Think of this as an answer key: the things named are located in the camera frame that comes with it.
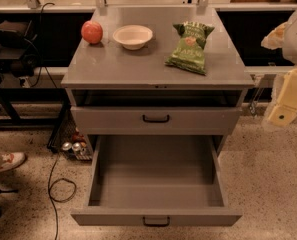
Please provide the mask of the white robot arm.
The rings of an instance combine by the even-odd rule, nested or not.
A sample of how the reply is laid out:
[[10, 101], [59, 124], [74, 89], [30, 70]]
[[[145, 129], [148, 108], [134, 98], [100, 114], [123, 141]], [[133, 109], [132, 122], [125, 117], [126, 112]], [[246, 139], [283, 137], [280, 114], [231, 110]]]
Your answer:
[[284, 22], [273, 29], [261, 41], [261, 46], [270, 50], [282, 49], [283, 57], [295, 68], [284, 75], [284, 82], [268, 121], [284, 127], [297, 117], [297, 9]]

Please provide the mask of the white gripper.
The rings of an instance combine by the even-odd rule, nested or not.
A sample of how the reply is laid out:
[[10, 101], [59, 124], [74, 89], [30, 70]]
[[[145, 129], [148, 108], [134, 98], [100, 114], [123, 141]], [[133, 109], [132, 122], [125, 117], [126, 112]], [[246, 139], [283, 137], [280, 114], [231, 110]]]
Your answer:
[[297, 117], [297, 67], [284, 76], [282, 89], [268, 121], [278, 127], [289, 125]]

